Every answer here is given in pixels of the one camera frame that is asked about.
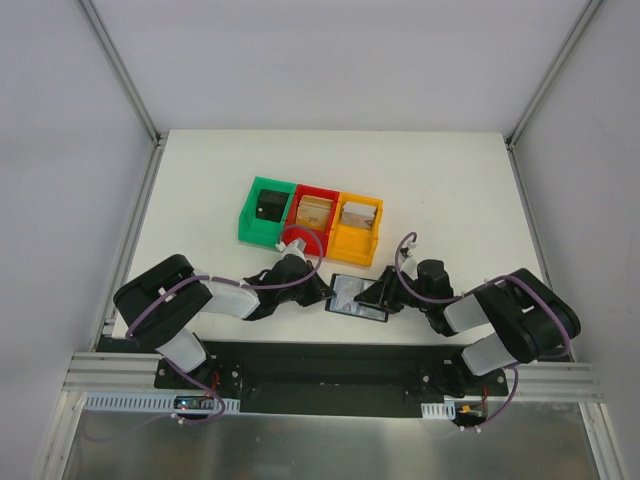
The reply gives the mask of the silver VIP card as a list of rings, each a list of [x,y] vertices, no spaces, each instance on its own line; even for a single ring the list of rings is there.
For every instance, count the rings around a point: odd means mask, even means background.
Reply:
[[[355,297],[360,293],[357,285],[342,286],[329,304],[329,310],[334,313],[345,315],[357,315],[360,312],[360,305],[355,301]]]

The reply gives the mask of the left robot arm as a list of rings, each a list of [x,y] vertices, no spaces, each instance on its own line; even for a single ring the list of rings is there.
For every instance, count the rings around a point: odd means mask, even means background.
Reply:
[[[187,324],[202,312],[257,321],[284,303],[309,307],[334,298],[304,247],[301,239],[281,245],[272,267],[239,281],[202,274],[182,254],[168,257],[114,294],[125,338],[161,354],[188,388],[215,388],[215,361]]]

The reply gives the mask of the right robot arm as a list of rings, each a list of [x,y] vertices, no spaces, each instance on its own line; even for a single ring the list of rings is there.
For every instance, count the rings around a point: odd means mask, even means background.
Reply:
[[[526,268],[455,296],[443,261],[417,263],[406,248],[354,300],[389,315],[405,307],[417,309],[445,337],[491,326],[490,335],[428,375],[435,390],[454,398],[473,394],[488,375],[505,367],[569,354],[571,341],[582,330],[574,310]]]

